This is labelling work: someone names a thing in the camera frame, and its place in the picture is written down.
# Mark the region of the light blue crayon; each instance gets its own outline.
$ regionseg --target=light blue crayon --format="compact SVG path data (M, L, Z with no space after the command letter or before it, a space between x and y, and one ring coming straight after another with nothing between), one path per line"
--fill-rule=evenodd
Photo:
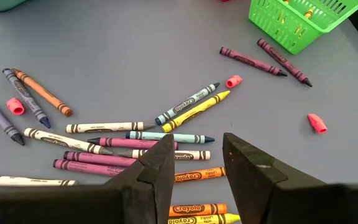
M219 86L219 83L210 84L209 86L203 88L202 90L200 90L193 96L189 97L187 100L181 102L178 106L175 106L175 107L169 109L167 112L158 116L158 118L155 119L155 122L158 125L161 125L161 124L169 121L170 119L172 119L173 117L178 115L185 108L195 104L200 99L206 97L208 94L215 91L218 86Z
M151 133L145 131L129 131L126 133L126 138L128 139L140 139L140 140L160 140L164 135L168 133ZM176 142L184 143L198 143L204 144L207 142L215 141L214 138L197 135L197 134L173 134L173 140Z

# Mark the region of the green plastic basket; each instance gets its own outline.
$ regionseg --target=green plastic basket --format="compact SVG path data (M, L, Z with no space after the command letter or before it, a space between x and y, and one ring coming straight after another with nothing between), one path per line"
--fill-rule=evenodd
M309 20L305 13L311 8ZM356 10L358 0L289 0L289 4L282 0L251 0L249 19L289 52L297 54Z

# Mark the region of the gray crayon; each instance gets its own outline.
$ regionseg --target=gray crayon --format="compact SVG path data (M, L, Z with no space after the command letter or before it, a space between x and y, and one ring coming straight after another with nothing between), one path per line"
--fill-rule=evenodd
M23 83L15 76L11 69L5 68L3 74L12 83L15 90L20 94L24 103L30 108L34 116L40 121L41 124L50 128L50 123L47 115L42 111L41 107L35 102L30 92L24 87Z
M5 118L5 116L0 112L0 127L4 132L11 137L11 139L20 145L24 146L23 137L20 132Z

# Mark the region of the pink crayon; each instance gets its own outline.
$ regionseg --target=pink crayon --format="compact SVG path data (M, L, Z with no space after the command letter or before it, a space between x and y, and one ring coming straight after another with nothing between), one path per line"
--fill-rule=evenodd
M158 141L138 140L138 139L119 139L119 138L94 138L87 140L90 143L107 147L129 147L135 149L150 149ZM175 142L175 150L178 149L178 143Z
M132 165L136 159L118 157L118 156L105 156L91 153L82 152L65 152L64 159L69 161L87 162L94 164L104 164L110 166L128 167Z
M247 65L250 65L252 67L261 69L262 71L269 72L270 74L277 75L277 76L284 76L284 77L287 76L285 72L283 72L279 68L274 67L273 65L269 65L266 62L253 59L248 55L243 55L234 50L221 47L221 51L219 53L221 55L228 56L229 58L233 58L234 60L237 60L239 62L246 63Z
M304 83L310 87L312 84L310 83L308 77L303 74L299 69L291 64L285 57L280 54L276 49L274 49L269 43L266 42L264 39L258 40L258 45L262 47L266 53L268 53L274 60L276 60L280 65L282 65L285 69L287 69L291 75L293 75L299 82Z
M124 168L121 167L101 166L101 165L87 164L84 162L67 161L64 159L55 159L55 161L53 162L53 167L63 170L106 175L109 177L117 176L119 173L121 173L124 170Z

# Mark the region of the blue crayon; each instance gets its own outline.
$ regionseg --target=blue crayon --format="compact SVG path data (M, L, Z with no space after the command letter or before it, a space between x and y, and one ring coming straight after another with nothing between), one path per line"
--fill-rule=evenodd
M126 138L128 139L140 139L140 140L160 140L164 135L168 133L151 133L145 131L129 131L126 133ZM197 134L173 134L173 140L176 142L184 143L198 143L204 144L207 142L215 141L214 138L197 135Z
M26 105L30 108L34 116L40 121L41 124L50 128L50 123L47 115L42 111L41 107L35 102L35 99L31 96L30 92L24 87L23 83L15 76L15 74L9 68L5 68L3 74L12 83L15 90L22 97Z
M185 108L195 104L200 99L206 97L208 94L215 91L218 86L219 86L219 83L210 84L209 86L203 88L202 90L200 90L193 96L189 97L187 100L181 102L178 106L175 106L175 107L169 109L167 112L158 116L158 118L155 119L155 122L158 125L161 125L161 124L169 121L170 119L172 119L173 117L178 115Z

